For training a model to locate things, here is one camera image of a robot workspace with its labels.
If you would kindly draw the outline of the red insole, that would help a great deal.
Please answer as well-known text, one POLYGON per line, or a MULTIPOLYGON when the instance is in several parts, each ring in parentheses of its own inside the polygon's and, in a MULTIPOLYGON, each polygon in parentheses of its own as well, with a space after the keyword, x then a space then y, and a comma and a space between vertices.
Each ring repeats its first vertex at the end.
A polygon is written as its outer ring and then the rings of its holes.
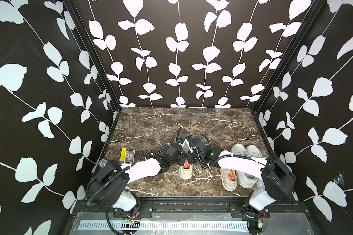
POLYGON ((190 164, 189 162, 186 160, 183 164, 183 169, 189 169, 190 168, 190 164))

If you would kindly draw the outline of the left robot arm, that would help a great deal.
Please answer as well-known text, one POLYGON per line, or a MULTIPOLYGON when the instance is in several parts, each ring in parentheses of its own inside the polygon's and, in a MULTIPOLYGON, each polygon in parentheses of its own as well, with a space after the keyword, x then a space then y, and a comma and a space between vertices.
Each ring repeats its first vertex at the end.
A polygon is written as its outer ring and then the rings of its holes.
POLYGON ((97 206, 99 210, 121 209, 129 215, 140 210, 139 199, 125 188, 137 180, 166 173, 173 162, 182 156, 181 141, 172 140, 162 151, 143 161, 120 164, 112 160, 106 162, 88 183, 86 205, 97 206))

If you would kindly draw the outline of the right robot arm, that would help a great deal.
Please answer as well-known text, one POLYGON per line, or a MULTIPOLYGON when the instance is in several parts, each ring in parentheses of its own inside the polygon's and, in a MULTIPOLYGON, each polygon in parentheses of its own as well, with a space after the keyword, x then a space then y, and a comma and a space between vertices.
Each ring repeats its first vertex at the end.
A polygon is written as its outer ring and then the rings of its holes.
POLYGON ((237 186, 251 189, 259 183, 242 205, 240 211, 255 217, 263 215, 263 210, 274 202, 294 201, 293 187, 296 177, 279 159, 271 155, 263 157, 260 150, 250 145, 235 144, 229 151, 205 144, 192 136, 178 140, 185 152, 179 168, 182 179, 190 179, 192 166, 200 164, 204 169, 218 168, 225 190, 234 191, 237 186))

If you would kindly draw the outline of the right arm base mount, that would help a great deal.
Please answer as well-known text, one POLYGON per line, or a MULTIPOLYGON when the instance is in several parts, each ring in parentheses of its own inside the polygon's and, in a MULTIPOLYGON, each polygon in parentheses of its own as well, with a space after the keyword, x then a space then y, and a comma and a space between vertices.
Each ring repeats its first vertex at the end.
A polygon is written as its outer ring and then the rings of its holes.
POLYGON ((266 210, 258 211, 250 205, 244 207, 239 202, 229 203, 229 212, 232 218, 242 218, 244 220, 264 220, 270 218, 270 214, 266 210))

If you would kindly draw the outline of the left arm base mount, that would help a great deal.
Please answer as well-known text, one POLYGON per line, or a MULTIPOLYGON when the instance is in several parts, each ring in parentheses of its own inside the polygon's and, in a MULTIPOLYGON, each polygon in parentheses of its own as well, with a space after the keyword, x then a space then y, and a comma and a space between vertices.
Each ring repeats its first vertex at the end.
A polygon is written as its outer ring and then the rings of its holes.
POLYGON ((151 218, 153 214, 153 207, 154 207, 153 202, 143 201, 143 202, 137 203, 134 206, 134 208, 132 208, 130 211, 127 211, 127 212, 122 209, 115 208, 114 212, 111 212, 110 215, 113 218, 122 218, 122 219, 151 218))

